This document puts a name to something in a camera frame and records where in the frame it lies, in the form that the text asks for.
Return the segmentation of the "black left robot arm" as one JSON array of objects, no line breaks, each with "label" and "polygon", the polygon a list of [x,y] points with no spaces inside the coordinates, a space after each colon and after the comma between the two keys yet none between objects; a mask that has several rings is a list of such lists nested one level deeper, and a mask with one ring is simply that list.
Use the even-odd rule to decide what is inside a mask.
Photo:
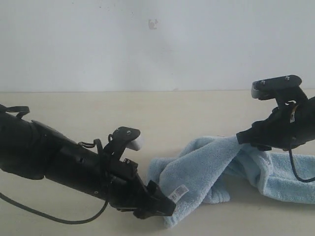
[{"label": "black left robot arm", "polygon": [[144,183],[126,148],[139,150],[139,129],[120,126],[107,144],[75,142],[39,121],[24,120],[27,106],[0,108],[0,168],[26,179],[48,179],[96,197],[136,218],[173,215],[176,203],[156,182]]}]

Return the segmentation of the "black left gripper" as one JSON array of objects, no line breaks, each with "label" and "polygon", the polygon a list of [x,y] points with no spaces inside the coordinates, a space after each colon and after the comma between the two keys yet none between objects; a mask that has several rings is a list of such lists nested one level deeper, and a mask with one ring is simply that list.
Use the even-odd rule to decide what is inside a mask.
[{"label": "black left gripper", "polygon": [[98,198],[103,207],[118,211],[133,211],[138,219],[155,216],[172,216],[176,204],[165,196],[157,183],[144,184],[138,174],[138,164],[101,157],[98,164]]}]

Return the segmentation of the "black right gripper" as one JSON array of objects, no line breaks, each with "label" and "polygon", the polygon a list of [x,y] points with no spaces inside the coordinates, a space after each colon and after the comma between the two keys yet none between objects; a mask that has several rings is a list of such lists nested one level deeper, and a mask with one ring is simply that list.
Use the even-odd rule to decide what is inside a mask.
[{"label": "black right gripper", "polygon": [[258,150],[294,149],[315,140],[315,98],[290,102],[265,121],[236,134],[238,144],[253,144]]}]

